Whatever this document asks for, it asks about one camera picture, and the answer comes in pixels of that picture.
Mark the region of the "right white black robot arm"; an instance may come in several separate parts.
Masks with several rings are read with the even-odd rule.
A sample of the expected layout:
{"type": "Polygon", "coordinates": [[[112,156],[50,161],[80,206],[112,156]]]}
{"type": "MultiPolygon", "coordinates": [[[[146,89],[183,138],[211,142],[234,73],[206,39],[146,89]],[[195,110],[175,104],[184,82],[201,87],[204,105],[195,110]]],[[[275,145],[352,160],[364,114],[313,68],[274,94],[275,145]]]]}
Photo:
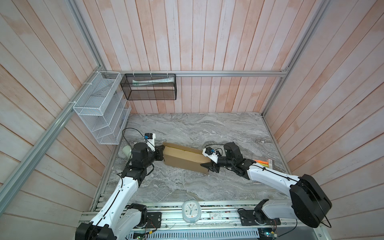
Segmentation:
{"type": "Polygon", "coordinates": [[[219,173],[228,168],[237,176],[268,185],[289,197],[282,202],[264,199],[250,212],[248,219],[259,226],[272,224],[278,219],[295,219],[308,227],[317,228],[327,220],[332,203],[317,181],[310,175],[301,177],[284,174],[266,168],[254,160],[243,157],[234,142],[223,145],[224,151],[216,151],[207,145],[202,154],[211,161],[201,166],[219,173]]]}

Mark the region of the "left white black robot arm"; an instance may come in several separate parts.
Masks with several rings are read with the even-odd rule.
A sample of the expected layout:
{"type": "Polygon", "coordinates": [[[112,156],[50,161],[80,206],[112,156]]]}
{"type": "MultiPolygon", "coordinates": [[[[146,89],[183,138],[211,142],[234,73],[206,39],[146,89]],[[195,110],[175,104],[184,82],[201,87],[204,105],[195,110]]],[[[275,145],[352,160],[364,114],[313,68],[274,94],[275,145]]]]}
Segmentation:
{"type": "Polygon", "coordinates": [[[111,197],[89,223],[79,225],[76,240],[125,240],[135,227],[147,224],[147,206],[128,203],[148,175],[147,168],[155,161],[164,160],[164,149],[164,145],[151,143],[134,145],[130,163],[121,173],[111,197]]]}

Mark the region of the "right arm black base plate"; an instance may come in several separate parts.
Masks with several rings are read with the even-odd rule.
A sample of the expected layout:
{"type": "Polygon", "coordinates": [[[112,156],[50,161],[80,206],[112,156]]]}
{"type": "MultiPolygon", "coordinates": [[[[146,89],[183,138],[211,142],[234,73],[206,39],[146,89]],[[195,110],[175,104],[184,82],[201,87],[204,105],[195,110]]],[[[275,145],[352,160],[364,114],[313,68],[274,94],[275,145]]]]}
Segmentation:
{"type": "Polygon", "coordinates": [[[255,210],[237,209],[242,226],[278,226],[281,225],[279,218],[269,219],[263,212],[255,210]]]}

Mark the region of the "brown cardboard box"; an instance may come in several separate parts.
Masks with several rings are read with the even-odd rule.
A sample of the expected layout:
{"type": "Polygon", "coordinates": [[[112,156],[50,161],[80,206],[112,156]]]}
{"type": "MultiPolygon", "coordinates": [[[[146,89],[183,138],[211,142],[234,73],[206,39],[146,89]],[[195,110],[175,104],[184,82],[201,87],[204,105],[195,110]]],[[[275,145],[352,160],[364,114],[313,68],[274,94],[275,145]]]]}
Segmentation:
{"type": "Polygon", "coordinates": [[[163,155],[166,165],[202,174],[208,174],[209,170],[202,167],[201,164],[209,164],[211,160],[203,155],[202,150],[171,143],[163,143],[163,145],[165,146],[163,155]]]}

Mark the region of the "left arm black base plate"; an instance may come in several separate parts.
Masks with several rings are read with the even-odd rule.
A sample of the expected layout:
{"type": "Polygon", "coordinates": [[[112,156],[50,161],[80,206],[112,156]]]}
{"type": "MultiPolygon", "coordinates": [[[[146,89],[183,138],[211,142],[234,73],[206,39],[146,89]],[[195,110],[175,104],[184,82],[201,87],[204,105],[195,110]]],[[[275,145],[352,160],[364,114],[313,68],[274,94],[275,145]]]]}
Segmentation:
{"type": "Polygon", "coordinates": [[[135,226],[135,229],[142,229],[142,228],[154,228],[158,229],[161,227],[162,223],[162,213],[161,212],[149,212],[145,214],[141,214],[141,220],[137,226],[135,226]]]}

